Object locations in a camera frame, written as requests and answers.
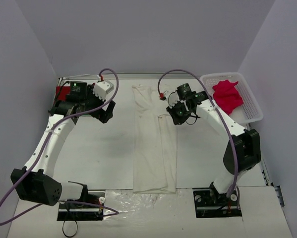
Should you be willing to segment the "white t shirt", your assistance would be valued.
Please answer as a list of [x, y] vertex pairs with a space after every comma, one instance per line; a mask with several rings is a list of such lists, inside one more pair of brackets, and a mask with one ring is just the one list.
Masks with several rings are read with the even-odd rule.
[[168, 103], [150, 86], [132, 87], [135, 100], [133, 191], [173, 194], [177, 185], [177, 128]]

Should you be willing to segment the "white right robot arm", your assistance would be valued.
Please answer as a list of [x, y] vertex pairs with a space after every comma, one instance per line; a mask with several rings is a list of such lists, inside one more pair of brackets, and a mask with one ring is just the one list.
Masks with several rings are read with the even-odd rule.
[[222, 204], [230, 197], [238, 179], [261, 161], [260, 135], [248, 130], [226, 114], [205, 91], [192, 91], [189, 84], [166, 95], [167, 112], [175, 125], [189, 117], [205, 120], [227, 143], [223, 154], [223, 173], [210, 185], [212, 203]]

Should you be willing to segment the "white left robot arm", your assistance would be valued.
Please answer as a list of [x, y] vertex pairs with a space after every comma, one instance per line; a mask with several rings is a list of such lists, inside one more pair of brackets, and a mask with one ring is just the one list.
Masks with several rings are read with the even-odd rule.
[[64, 100], [57, 100], [50, 109], [45, 132], [31, 158], [22, 169], [11, 173], [12, 183], [21, 200], [54, 206], [71, 200], [77, 207], [89, 203], [89, 194], [82, 185], [58, 182], [54, 176], [56, 161], [66, 138], [81, 115], [90, 115], [101, 123], [113, 116], [114, 101], [106, 102], [112, 83], [100, 80], [93, 84], [71, 81]]

